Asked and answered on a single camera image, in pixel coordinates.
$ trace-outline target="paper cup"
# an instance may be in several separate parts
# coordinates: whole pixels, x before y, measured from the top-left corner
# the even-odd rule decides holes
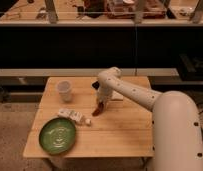
[[[56,90],[63,101],[70,102],[72,100],[72,87],[69,81],[64,80],[57,83]]]

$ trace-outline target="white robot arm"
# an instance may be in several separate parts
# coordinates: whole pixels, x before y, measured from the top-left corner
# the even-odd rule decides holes
[[[155,171],[203,171],[203,142],[194,101],[179,91],[161,93],[119,79],[113,67],[98,74],[97,102],[115,90],[152,112]]]

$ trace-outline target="wooden table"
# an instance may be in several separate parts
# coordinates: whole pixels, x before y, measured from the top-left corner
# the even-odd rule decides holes
[[[147,77],[122,77],[123,80],[150,88]],[[64,103],[55,90],[60,80],[73,86],[73,100]],[[40,147],[38,136],[43,125],[57,117],[59,108],[69,108],[90,118],[92,125],[76,126],[76,142],[63,158],[76,157],[150,157],[152,152],[151,113],[124,97],[111,101],[107,109],[93,117],[96,90],[91,84],[96,77],[50,77],[24,149],[24,157],[49,158]]]

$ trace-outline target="wood grain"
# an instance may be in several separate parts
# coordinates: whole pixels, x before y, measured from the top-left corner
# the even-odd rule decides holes
[[[150,87],[147,77],[122,77],[123,80]],[[73,101],[62,102],[56,84],[68,80],[73,86]],[[92,125],[78,126],[76,143],[57,157],[139,157],[152,156],[151,113],[131,100],[111,101],[105,111],[93,117],[95,77],[51,77],[48,79],[38,112],[28,136],[24,157],[51,157],[42,150],[38,136],[43,125],[57,117],[59,108],[70,108],[90,118]]]

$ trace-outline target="green bowl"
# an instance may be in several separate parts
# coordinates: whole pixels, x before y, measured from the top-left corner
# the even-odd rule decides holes
[[[74,123],[66,118],[55,118],[47,122],[40,131],[39,144],[47,153],[54,155],[69,150],[76,137]]]

